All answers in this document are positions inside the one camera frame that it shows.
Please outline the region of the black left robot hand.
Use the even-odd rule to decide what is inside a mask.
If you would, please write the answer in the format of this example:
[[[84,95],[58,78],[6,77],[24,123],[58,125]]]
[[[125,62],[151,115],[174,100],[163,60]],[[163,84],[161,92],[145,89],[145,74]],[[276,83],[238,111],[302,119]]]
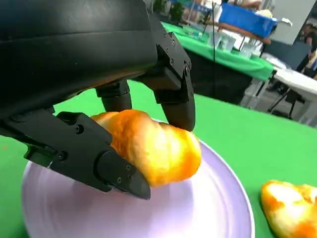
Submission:
[[[0,3],[0,133],[25,158],[103,192],[148,200],[150,186],[83,113],[54,105],[96,89],[107,110],[132,107],[127,80],[153,90],[168,122],[195,126],[191,61],[143,0],[3,0]]]

